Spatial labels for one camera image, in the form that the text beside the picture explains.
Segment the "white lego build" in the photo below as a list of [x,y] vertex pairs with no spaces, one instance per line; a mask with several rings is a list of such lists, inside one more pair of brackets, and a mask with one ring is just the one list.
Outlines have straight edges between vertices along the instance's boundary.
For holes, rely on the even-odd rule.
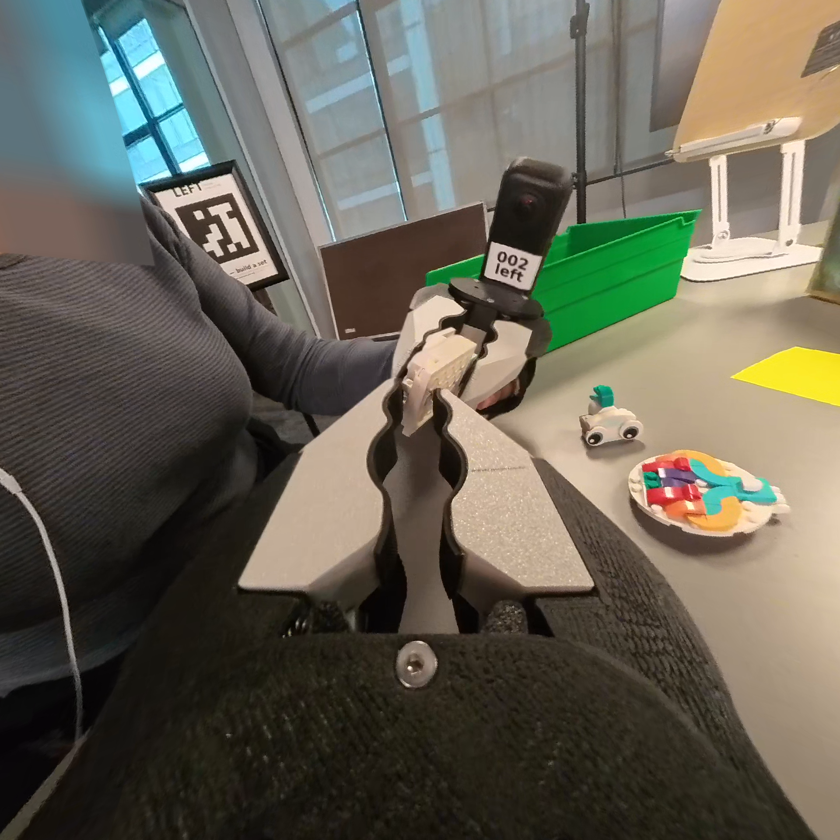
[[434,394],[452,390],[476,357],[476,342],[453,328],[432,332],[407,362],[402,378],[402,433],[413,436],[434,413]]

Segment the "small white teal lego car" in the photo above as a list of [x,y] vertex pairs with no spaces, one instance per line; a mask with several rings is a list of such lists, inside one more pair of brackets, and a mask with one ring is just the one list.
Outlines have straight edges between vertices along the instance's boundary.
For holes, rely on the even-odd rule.
[[636,415],[615,405],[613,389],[595,385],[590,395],[587,413],[579,417],[581,437],[588,448],[642,437],[644,425]]

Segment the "framed black white marker sign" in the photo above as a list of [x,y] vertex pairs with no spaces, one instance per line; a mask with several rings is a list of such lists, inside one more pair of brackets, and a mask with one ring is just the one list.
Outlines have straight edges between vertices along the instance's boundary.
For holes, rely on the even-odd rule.
[[235,160],[146,182],[140,189],[228,276],[257,290],[289,279]]

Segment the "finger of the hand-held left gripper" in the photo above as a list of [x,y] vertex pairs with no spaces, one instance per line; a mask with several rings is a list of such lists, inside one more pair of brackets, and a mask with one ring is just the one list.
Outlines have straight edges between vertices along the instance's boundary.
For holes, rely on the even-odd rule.
[[448,294],[446,287],[428,287],[420,290],[413,299],[413,308],[407,313],[392,358],[392,393],[403,392],[406,367],[419,352],[430,333],[439,332],[442,322],[455,319],[458,328],[463,323],[463,307]]
[[549,344],[550,323],[546,318],[525,322],[496,320],[459,387],[459,399],[476,410],[482,401],[516,380],[530,360],[537,363]]

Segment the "dark brown board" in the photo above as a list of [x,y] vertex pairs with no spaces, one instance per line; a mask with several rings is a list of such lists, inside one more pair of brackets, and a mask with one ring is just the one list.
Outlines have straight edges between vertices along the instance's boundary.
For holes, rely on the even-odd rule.
[[478,202],[321,246],[337,338],[399,333],[427,274],[479,256],[488,229],[487,207]]

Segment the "round white rainbow lego plate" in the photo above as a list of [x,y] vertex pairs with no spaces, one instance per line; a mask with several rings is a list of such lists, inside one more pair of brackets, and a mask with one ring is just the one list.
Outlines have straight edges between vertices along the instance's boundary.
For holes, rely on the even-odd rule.
[[714,539],[752,534],[791,508],[777,486],[690,449],[654,456],[627,477],[632,502],[666,527]]

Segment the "yellow paper sheet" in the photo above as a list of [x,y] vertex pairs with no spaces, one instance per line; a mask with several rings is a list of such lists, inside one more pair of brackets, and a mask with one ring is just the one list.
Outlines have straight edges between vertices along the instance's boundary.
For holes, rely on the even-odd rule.
[[839,353],[793,347],[734,374],[734,381],[839,406]]

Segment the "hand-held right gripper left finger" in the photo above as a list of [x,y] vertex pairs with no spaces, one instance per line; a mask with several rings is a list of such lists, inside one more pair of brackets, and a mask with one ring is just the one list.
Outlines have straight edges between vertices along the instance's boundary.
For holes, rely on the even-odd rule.
[[378,386],[301,451],[238,587],[344,610],[377,591],[402,606],[406,574],[385,478],[396,465],[396,380]]

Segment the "wooden book stand white base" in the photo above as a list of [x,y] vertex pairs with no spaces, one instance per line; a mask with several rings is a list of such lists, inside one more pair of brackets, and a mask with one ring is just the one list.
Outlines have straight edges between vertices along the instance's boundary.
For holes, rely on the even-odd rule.
[[[838,1],[720,2],[692,82],[672,161],[707,161],[711,241],[690,248],[680,276],[711,283],[818,262],[802,245],[805,145],[838,125]],[[732,238],[728,160],[777,147],[776,239]]]

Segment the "large grid window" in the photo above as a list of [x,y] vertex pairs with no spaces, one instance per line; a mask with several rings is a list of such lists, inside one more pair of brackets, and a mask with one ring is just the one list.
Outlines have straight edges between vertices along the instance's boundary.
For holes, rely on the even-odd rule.
[[581,2],[255,2],[337,238],[575,168]]

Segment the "small dark framed window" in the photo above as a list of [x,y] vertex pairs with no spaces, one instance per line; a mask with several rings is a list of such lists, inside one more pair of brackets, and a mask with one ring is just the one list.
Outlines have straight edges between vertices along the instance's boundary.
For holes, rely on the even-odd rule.
[[93,25],[133,178],[141,186],[199,169],[208,155],[152,27]]

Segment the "green plastic bin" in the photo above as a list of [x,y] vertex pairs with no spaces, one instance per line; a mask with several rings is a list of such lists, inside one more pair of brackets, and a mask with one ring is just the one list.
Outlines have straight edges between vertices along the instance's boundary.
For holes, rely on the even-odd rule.
[[564,347],[672,299],[699,209],[574,224],[553,237],[533,298]]

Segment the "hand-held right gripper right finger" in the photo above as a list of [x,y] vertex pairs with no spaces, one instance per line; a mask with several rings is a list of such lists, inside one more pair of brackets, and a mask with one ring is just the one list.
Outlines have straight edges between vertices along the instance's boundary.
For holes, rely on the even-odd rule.
[[440,571],[450,598],[523,600],[595,583],[529,452],[450,391],[436,394],[444,504]]

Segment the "person's left forearm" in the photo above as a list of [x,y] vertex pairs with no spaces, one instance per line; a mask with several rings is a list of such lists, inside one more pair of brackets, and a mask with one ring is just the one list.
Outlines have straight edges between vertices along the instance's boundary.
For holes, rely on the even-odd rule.
[[314,337],[272,317],[247,290],[220,277],[202,298],[255,391],[290,410],[339,416],[392,379],[394,340]]

